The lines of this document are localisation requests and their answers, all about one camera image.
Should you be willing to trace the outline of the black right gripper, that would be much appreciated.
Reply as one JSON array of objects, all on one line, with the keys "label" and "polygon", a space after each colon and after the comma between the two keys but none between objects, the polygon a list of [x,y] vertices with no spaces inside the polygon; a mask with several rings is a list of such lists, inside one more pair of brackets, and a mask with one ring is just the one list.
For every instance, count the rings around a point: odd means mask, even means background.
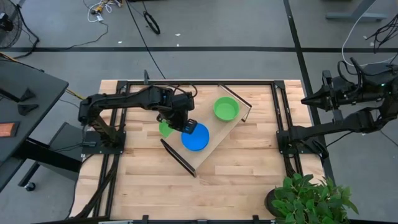
[{"label": "black right gripper", "polygon": [[322,83],[323,85],[317,92],[309,94],[301,100],[301,103],[326,112],[331,111],[333,113],[332,123],[341,123],[343,115],[339,109],[337,94],[333,87],[333,79],[329,70],[322,71]]}]

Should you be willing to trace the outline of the blue plastic mini bowl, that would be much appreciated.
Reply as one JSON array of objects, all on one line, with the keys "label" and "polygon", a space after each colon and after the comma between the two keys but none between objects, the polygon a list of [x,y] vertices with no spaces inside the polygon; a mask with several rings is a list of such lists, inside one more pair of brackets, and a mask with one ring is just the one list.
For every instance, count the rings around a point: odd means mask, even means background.
[{"label": "blue plastic mini bowl", "polygon": [[208,145],[210,133],[204,124],[198,123],[191,134],[182,133],[181,142],[189,151],[201,151]]}]

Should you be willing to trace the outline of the wooden shelf riser black legs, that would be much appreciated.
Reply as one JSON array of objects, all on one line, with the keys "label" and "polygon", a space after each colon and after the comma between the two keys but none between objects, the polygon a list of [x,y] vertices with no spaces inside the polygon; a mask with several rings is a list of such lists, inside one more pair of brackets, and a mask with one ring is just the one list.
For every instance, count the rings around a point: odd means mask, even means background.
[{"label": "wooden shelf riser black legs", "polygon": [[[232,121],[222,121],[213,112],[213,105],[218,98],[228,96],[239,104],[239,114]],[[161,139],[166,151],[193,177],[197,176],[197,169],[236,127],[239,122],[245,122],[252,105],[241,98],[226,85],[220,84],[209,98],[204,99],[190,113],[190,117],[198,123],[204,124],[210,133],[210,140],[206,148],[201,151],[189,151],[181,142],[181,133],[173,131],[167,138]]]}]

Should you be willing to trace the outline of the grey desk foot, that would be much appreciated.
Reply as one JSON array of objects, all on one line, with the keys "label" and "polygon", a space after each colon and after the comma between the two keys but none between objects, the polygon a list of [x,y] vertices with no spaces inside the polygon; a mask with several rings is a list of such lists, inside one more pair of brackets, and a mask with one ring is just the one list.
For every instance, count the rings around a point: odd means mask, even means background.
[{"label": "grey desk foot", "polygon": [[381,22],[386,14],[368,12],[376,0],[362,0],[353,12],[328,12],[325,19],[350,22]]}]

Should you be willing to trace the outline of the green leafy plant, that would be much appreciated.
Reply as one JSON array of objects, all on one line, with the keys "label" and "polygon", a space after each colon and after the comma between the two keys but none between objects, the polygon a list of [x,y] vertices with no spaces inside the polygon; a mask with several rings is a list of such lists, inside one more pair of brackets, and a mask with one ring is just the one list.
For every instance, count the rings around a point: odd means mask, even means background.
[{"label": "green leafy plant", "polygon": [[330,178],[313,184],[313,175],[295,173],[285,177],[282,186],[275,187],[272,202],[280,212],[278,224],[350,224],[347,209],[359,213],[350,200],[351,189],[335,185]]}]

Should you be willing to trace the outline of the black plant pot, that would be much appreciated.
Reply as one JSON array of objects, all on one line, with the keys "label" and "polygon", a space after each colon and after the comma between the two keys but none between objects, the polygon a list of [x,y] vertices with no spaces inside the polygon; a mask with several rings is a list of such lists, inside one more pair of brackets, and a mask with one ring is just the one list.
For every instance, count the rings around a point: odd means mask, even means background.
[{"label": "black plant pot", "polygon": [[271,215],[278,217],[280,216],[280,212],[278,209],[273,206],[272,202],[276,199],[275,197],[275,190],[272,189],[264,199],[264,206],[267,208],[267,210],[271,213]]}]

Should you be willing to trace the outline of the black monitor stand foot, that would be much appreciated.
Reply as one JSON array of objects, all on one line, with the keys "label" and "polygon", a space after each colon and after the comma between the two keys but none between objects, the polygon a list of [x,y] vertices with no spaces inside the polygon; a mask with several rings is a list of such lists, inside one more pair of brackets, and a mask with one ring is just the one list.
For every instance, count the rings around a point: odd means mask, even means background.
[{"label": "black monitor stand foot", "polygon": [[38,108],[39,106],[37,104],[30,104],[30,105],[18,105],[17,109],[18,109],[18,113],[21,116],[26,116],[28,115],[31,111],[33,111],[34,109]]},{"label": "black monitor stand foot", "polygon": [[6,88],[0,87],[0,100],[6,99],[16,103],[35,98],[35,93],[29,88]]}]

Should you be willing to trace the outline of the black desk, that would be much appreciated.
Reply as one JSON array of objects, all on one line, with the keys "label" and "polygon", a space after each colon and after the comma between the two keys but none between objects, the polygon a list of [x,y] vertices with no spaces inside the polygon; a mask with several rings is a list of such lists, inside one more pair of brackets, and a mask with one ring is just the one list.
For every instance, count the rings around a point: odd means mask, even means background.
[{"label": "black desk", "polygon": [[26,159],[79,172],[81,159],[56,152],[49,145],[30,138],[30,135],[53,108],[68,87],[68,82],[14,62],[0,62],[0,84],[17,91],[29,89],[34,98],[29,105],[39,107],[23,116],[17,103],[0,101],[0,123],[18,123],[14,137],[0,138],[0,192],[5,188]]}]

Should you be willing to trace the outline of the orange pad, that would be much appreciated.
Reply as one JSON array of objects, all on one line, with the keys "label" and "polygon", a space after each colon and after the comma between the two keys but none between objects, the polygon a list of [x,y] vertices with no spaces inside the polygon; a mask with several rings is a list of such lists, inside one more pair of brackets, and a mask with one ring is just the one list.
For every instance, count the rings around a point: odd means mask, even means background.
[{"label": "orange pad", "polygon": [[17,134],[19,122],[0,123],[0,138],[13,138]]}]

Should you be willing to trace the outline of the black floor fan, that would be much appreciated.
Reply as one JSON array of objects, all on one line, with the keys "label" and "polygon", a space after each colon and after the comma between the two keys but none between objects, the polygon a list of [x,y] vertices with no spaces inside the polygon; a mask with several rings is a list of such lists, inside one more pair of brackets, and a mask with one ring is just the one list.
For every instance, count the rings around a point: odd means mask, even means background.
[{"label": "black floor fan", "polygon": [[22,15],[22,6],[12,0],[0,0],[0,50],[10,49],[25,32],[32,46],[17,58],[30,56],[40,42],[39,37],[27,26]]}]

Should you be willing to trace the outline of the black aluminium rig frame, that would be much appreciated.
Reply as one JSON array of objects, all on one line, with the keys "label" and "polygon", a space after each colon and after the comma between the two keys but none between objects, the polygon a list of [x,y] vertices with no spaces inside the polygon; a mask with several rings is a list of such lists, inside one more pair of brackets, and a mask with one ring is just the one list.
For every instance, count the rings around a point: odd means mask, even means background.
[{"label": "black aluminium rig frame", "polygon": [[239,123],[190,175],[161,144],[155,114],[139,109],[118,113],[126,118],[126,147],[119,159],[112,195],[104,194],[100,210],[113,220],[148,223],[271,224],[264,205],[269,191],[282,184],[284,159],[276,132],[290,124],[309,126],[310,115],[298,80],[276,88],[266,80],[183,80],[197,89],[197,106],[226,85],[251,104]]}]

